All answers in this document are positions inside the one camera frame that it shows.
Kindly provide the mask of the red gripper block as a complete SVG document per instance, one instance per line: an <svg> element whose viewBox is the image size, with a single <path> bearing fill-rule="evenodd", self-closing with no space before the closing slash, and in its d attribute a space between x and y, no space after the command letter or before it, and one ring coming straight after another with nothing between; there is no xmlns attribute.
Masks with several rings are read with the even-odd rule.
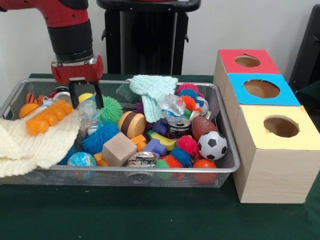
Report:
<svg viewBox="0 0 320 240"><path fill-rule="evenodd" d="M100 89L99 81L103 76L104 64L100 55L93 56L90 59L77 62L59 62L53 59L51 62L51 71L56 82L68 84L72 106L76 109L79 106L79 98L76 94L75 86L78 81L91 83L95 89L95 102L97 109L104 107L103 95Z"/></svg>

